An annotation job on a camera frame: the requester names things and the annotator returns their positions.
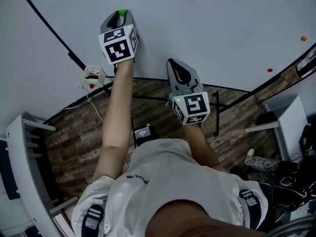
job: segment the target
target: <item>shoe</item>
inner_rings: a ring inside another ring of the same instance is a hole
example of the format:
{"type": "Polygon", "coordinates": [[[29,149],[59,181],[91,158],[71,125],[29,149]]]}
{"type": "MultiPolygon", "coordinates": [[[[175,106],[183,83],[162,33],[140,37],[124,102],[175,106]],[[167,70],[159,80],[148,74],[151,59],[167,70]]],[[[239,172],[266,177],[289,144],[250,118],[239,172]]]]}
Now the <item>shoe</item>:
{"type": "Polygon", "coordinates": [[[247,156],[246,156],[245,160],[243,161],[243,163],[244,163],[245,165],[247,165],[248,157],[253,156],[254,153],[255,153],[255,150],[254,150],[253,148],[252,148],[252,149],[249,149],[249,151],[247,152],[247,156]]]}

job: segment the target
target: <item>fiducial marker cube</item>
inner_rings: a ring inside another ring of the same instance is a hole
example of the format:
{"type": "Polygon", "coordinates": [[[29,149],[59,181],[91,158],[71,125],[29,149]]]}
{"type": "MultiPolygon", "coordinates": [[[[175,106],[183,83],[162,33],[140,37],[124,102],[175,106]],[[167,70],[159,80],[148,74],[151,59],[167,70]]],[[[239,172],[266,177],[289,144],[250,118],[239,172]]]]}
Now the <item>fiducial marker cube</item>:
{"type": "Polygon", "coordinates": [[[202,122],[211,112],[207,92],[175,96],[172,108],[183,125],[202,122]]]}
{"type": "Polygon", "coordinates": [[[133,24],[100,34],[99,42],[109,64],[134,58],[138,44],[133,24]]]}

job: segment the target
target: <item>white t-shirt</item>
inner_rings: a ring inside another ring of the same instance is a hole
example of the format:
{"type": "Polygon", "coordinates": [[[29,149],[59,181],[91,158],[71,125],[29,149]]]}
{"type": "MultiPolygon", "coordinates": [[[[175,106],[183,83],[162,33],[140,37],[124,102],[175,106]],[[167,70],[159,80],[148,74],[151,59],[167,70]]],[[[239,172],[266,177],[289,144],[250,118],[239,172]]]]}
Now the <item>white t-shirt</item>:
{"type": "Polygon", "coordinates": [[[239,191],[251,190],[261,205],[261,220],[268,211],[268,202],[255,181],[243,181],[192,159],[187,142],[161,139],[136,148],[129,169],[118,179],[102,176],[89,185],[76,205],[72,226],[81,237],[81,225],[88,209],[103,202],[104,219],[99,237],[143,237],[154,214],[174,200],[189,200],[204,208],[213,219],[245,225],[238,200],[239,191]]]}

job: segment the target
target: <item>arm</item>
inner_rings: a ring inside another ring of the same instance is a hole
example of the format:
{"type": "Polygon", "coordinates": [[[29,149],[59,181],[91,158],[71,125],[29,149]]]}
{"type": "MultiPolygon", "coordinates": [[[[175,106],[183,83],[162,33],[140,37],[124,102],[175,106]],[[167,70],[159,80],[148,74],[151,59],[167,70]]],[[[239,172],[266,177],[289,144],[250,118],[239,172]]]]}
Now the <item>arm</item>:
{"type": "Polygon", "coordinates": [[[131,131],[133,59],[118,64],[102,128],[102,150],[92,177],[117,179],[123,170],[131,131]]]}
{"type": "Polygon", "coordinates": [[[219,165],[217,155],[206,140],[202,129],[196,124],[183,126],[191,149],[192,158],[202,166],[229,173],[219,165]]]}

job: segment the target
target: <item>wooden floor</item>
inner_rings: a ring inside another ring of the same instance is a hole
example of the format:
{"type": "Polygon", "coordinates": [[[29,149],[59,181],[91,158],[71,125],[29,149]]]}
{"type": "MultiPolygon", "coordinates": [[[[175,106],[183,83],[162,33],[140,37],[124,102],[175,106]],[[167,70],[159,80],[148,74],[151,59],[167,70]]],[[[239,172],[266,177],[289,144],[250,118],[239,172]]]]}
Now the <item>wooden floor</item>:
{"type": "MultiPolygon", "coordinates": [[[[289,69],[282,77],[268,88],[259,92],[238,105],[220,114],[220,134],[213,136],[216,124],[216,108],[202,124],[208,142],[214,148],[220,163],[228,170],[234,166],[243,168],[243,160],[247,150],[254,148],[256,155],[273,157],[277,155],[276,142],[272,131],[245,133],[243,129],[255,124],[264,110],[260,100],[292,85],[298,78],[295,69],[289,69]]],[[[219,90],[220,103],[229,104],[245,92],[230,89],[206,87],[210,102],[215,103],[212,93],[219,90]]],[[[169,86],[165,81],[136,80],[134,95],[167,97],[169,86]]],[[[109,96],[101,93],[91,100],[100,115],[105,115],[109,96]]],[[[185,139],[182,126],[172,109],[165,106],[164,101],[133,99],[132,117],[134,127],[150,123],[155,126],[159,138],[185,139]]],[[[45,144],[48,159],[59,187],[62,199],[69,199],[82,194],[89,184],[96,167],[101,150],[102,122],[90,103],[67,111],[56,118],[52,124],[56,131],[45,133],[45,144]]],[[[130,139],[129,154],[134,150],[130,139]]]]}

